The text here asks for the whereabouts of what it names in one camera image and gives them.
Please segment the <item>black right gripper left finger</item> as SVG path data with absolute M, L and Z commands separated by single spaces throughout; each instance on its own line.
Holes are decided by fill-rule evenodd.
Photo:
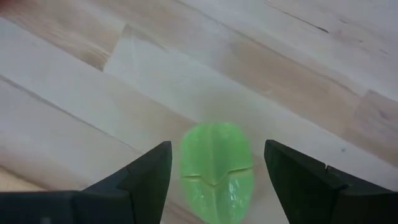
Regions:
M 169 189 L 172 143 L 164 141 L 74 199 L 78 223 L 160 223 Z

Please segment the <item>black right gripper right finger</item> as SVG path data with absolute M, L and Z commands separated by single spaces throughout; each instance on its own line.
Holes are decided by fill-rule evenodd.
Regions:
M 328 166 L 275 140 L 264 148 L 289 223 L 397 224 L 397 192 Z

